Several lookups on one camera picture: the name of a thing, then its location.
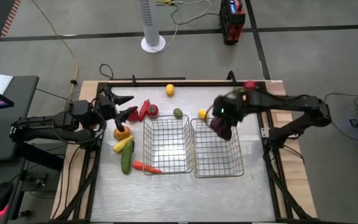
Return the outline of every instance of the wire basket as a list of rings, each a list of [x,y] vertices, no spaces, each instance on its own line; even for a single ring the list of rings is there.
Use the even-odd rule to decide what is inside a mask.
[[[143,147],[143,163],[161,170],[161,174],[191,172],[189,117],[146,118]]]
[[[191,138],[197,178],[239,177],[244,174],[237,128],[232,127],[230,141],[220,138],[210,127],[212,119],[192,119]]]

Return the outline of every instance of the table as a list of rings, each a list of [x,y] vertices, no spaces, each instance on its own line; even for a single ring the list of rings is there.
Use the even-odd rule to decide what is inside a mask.
[[[163,81],[163,80],[144,80],[144,81],[136,81],[137,85],[142,85],[145,83],[209,83],[210,85],[215,85],[218,83],[227,83],[230,85],[232,81],[230,80],[170,80],[170,81]],[[80,93],[80,100],[88,100],[91,101],[95,96],[98,89],[98,85],[100,83],[107,83],[104,81],[85,81],[83,82],[81,93]],[[114,83],[114,84],[121,84],[121,85],[131,85],[132,81],[109,81],[108,83]],[[285,89],[283,86],[282,81],[266,81],[265,87],[267,91],[277,94],[277,95],[284,95]],[[267,125],[267,116],[264,113],[262,115],[263,121],[265,123],[265,126]],[[273,123],[275,126],[283,126],[284,124],[290,122],[292,120],[291,113],[289,111],[277,111],[272,110],[272,118]],[[298,145],[298,142],[296,140],[288,140],[286,142],[287,146],[290,146],[291,148],[294,148],[298,152],[300,152],[300,148]],[[68,198],[68,201],[72,199],[74,194],[76,194],[78,190],[78,184],[80,183],[81,175],[84,175],[86,172],[82,172],[84,167],[83,162],[85,158],[85,151],[79,151],[76,153],[75,158],[73,160],[73,164],[71,165],[70,170],[70,186],[68,189],[68,194],[66,195],[67,190],[67,172],[68,172],[68,163],[70,162],[71,157],[73,156],[74,150],[76,149],[76,146],[69,146],[67,149],[66,157],[65,157],[65,165],[63,170],[63,190],[62,190],[62,199]],[[307,213],[309,213],[311,216],[315,217],[316,212],[314,209],[313,199],[311,198],[310,188],[305,172],[305,167],[302,163],[302,160],[293,154],[287,152],[287,151],[280,151],[280,155],[282,158],[282,167],[283,167],[283,174],[285,175],[285,179],[287,182],[287,187],[289,191],[292,193],[294,198],[297,200],[297,202],[305,209]],[[93,159],[89,159],[88,161],[88,171],[91,168],[91,165],[93,164]],[[280,193],[280,191],[277,189],[277,198],[278,198],[278,209],[280,211],[280,217],[287,217],[286,208],[284,204],[284,199]],[[74,218],[90,218],[91,210],[90,207],[87,206],[88,203],[92,202],[92,197],[88,198],[89,195],[89,188],[85,192],[84,197],[82,198],[82,203],[80,209],[78,209],[77,214],[74,215]],[[58,207],[58,201],[60,198],[60,191],[58,190],[55,198],[55,203],[52,209],[52,214]],[[63,201],[61,200],[61,205],[58,208],[57,214],[60,214],[63,211]]]
[[[13,77],[4,93],[4,96],[12,100],[15,105],[12,108],[0,109],[0,148],[11,151],[12,154],[14,153],[15,144],[9,139],[11,123],[20,116],[27,116],[38,80],[39,78],[36,76]],[[0,183],[10,181],[15,175],[19,174],[24,164],[25,160],[23,158],[0,161]],[[6,223],[13,216],[11,208],[17,200],[16,192],[19,178],[16,178],[12,183],[14,184],[14,190],[7,208],[0,213],[0,223]]]

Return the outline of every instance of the red battery pack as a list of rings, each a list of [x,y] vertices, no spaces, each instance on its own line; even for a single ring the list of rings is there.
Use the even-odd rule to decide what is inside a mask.
[[[226,45],[233,45],[239,41],[245,23],[246,13],[241,0],[221,1],[219,25]]]

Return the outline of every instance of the gray floor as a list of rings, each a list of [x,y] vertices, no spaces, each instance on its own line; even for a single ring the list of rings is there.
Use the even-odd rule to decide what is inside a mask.
[[[59,34],[138,32],[142,30],[135,0],[37,0]],[[219,0],[211,0],[217,12]],[[258,27],[332,26],[358,24],[358,1],[253,0]],[[181,6],[178,19],[205,5]],[[161,30],[174,30],[171,7],[159,7]],[[210,29],[216,16],[204,17],[181,29]],[[23,0],[9,36],[53,35],[30,0]],[[323,97],[330,92],[358,94],[358,30],[280,32],[260,34],[270,76],[284,80],[288,94]],[[229,70],[240,79],[263,79],[252,34],[235,46],[223,45],[221,35],[179,35],[165,52],[149,55],[140,37],[68,40],[80,66],[80,80],[103,80],[98,68],[108,63],[116,78],[187,77],[222,79]],[[39,88],[67,96],[74,61],[58,40],[0,42],[0,73],[38,75]],[[36,93],[30,115],[59,112],[63,100]],[[328,99],[333,120],[358,138],[348,120],[358,115],[353,98]],[[310,128],[300,138],[314,203],[320,219],[358,223],[358,142],[333,126]],[[38,198],[26,197],[24,206]],[[30,223],[18,220],[17,223]]]

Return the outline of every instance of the red pepper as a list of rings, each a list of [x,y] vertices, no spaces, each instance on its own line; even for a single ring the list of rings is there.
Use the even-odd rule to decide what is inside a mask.
[[[155,105],[149,105],[146,114],[149,116],[156,116],[158,114],[158,108]]]
[[[128,121],[139,121],[139,113],[137,109],[128,117]]]
[[[143,121],[144,117],[146,117],[146,110],[150,105],[150,100],[145,100],[143,102],[142,108],[140,109],[139,112],[139,121]]]

